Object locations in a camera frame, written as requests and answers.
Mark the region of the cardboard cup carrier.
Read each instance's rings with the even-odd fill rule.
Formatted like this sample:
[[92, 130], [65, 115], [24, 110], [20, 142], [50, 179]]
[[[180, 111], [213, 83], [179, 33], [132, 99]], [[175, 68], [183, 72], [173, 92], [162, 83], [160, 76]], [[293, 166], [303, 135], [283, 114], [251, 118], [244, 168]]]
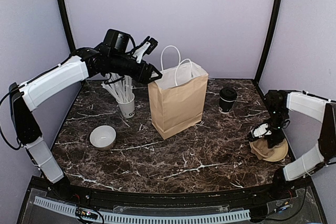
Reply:
[[273, 148], [268, 148], [267, 140], [263, 138], [250, 142], [249, 144], [251, 153], [256, 155], [259, 160], [271, 158], [275, 154], [275, 150]]

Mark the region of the brown paper bag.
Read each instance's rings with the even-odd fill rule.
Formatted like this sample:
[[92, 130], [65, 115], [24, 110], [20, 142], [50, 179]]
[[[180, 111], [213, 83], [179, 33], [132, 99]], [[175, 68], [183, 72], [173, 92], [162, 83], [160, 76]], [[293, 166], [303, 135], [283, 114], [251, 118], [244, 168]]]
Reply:
[[162, 78], [148, 84], [151, 121], [167, 139], [202, 120], [208, 73], [178, 54], [178, 65], [161, 68]]

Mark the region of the black paper coffee cup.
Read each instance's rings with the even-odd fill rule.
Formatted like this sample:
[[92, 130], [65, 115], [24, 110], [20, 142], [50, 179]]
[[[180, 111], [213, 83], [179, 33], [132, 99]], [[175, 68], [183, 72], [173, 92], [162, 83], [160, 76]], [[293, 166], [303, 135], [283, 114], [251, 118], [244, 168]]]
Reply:
[[235, 101], [236, 99], [227, 100], [222, 97], [219, 97], [219, 112], [222, 114], [229, 113]]

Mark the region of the black plastic cup lid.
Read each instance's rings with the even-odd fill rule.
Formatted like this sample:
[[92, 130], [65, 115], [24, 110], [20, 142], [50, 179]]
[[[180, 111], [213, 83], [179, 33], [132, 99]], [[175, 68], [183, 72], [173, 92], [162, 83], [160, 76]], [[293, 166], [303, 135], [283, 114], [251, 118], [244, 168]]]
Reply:
[[224, 101], [232, 102], [236, 100], [237, 92], [231, 87], [224, 87], [220, 90], [219, 96]]

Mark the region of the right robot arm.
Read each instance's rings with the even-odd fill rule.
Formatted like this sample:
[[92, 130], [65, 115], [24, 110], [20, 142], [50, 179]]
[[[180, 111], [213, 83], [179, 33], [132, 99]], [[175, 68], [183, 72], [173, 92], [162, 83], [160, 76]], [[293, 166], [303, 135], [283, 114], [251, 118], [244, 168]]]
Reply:
[[278, 200], [289, 182], [335, 163], [335, 101], [295, 90], [269, 90], [264, 101], [270, 118], [264, 121], [262, 135], [268, 146], [286, 138], [296, 156], [276, 172], [276, 182], [268, 187], [269, 197]]

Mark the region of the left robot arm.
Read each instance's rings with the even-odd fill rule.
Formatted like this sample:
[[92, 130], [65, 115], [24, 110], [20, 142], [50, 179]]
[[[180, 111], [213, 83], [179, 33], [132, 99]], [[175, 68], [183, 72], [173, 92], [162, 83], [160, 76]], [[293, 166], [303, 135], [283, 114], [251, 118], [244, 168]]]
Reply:
[[116, 73], [121, 77], [129, 76], [141, 84], [162, 78], [156, 67], [142, 59], [157, 47], [158, 42], [146, 37], [141, 44], [127, 51], [132, 40], [129, 34], [109, 29], [103, 42], [96, 47], [76, 49], [57, 66], [22, 84], [13, 83], [9, 87], [11, 116], [17, 138], [47, 180], [54, 184], [54, 193], [63, 201], [74, 197], [74, 189], [65, 182], [66, 176], [43, 140], [32, 112], [58, 92], [97, 74]]

